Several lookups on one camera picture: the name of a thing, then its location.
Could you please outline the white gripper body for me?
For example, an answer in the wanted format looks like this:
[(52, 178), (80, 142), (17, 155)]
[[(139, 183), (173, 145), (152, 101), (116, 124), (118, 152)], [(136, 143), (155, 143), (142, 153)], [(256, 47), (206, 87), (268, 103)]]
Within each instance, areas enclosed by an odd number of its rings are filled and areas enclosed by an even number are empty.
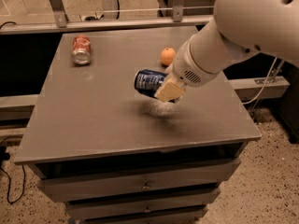
[(208, 73), (194, 60), (191, 54), (191, 41), (186, 41), (178, 50), (173, 62), (166, 68), (166, 79), (183, 87), (201, 87), (218, 75)]

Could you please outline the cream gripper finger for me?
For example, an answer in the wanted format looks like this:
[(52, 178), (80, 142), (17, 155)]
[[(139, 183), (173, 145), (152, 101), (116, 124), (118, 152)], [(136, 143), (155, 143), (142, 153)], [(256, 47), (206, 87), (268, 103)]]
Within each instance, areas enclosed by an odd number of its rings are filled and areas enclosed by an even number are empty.
[(170, 73), (155, 92), (154, 97), (162, 102), (168, 102), (181, 97), (185, 91), (186, 84), (175, 74)]

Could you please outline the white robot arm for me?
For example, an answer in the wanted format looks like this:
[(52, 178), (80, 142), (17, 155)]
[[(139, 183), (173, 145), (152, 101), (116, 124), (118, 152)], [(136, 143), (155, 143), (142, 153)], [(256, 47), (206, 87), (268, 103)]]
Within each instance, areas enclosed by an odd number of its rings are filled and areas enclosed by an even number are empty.
[(154, 97), (177, 99), (258, 53), (299, 66), (299, 0), (216, 0), (213, 19), (180, 47)]

